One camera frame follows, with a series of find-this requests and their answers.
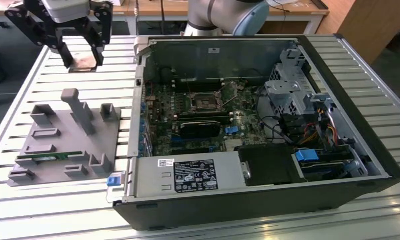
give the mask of warning label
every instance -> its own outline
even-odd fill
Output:
[[[213,160],[173,163],[174,191],[189,193],[218,189]]]

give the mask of blue connector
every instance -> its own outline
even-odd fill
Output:
[[[297,161],[317,161],[318,156],[316,150],[313,149],[301,149],[294,153]]]
[[[225,133],[226,134],[234,134],[237,132],[238,132],[238,127],[237,126],[225,127]]]
[[[106,186],[107,187],[117,187],[121,185],[121,176],[110,176],[106,179]]]

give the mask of slotted aluminum surface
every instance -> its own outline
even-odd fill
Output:
[[[400,100],[386,91],[368,66],[360,66],[356,53],[349,51],[349,54],[349,46],[341,45],[342,40],[333,36],[308,38],[400,164]],[[9,187],[7,173],[33,123],[29,112],[34,104],[45,103],[55,110],[69,109],[59,102],[63,88],[78,88],[79,99],[90,108],[101,103],[122,108],[115,171],[125,169],[135,69],[133,41],[129,36],[111,38],[103,52],[103,66],[95,73],[67,74],[59,56],[46,48],[42,50],[0,126],[0,239],[400,239],[400,184],[336,210],[150,232],[130,229],[111,209],[105,179]],[[66,44],[71,52],[89,51],[79,37],[66,38]],[[325,91],[314,75],[313,79]]]

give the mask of white label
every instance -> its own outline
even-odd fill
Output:
[[[174,159],[158,159],[158,167],[173,167]]]
[[[220,48],[209,48],[209,49],[208,49],[208,53],[209,53],[209,54],[218,54],[220,51],[221,51]]]

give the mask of barcode label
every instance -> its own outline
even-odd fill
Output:
[[[173,167],[174,159],[158,159],[158,167]]]

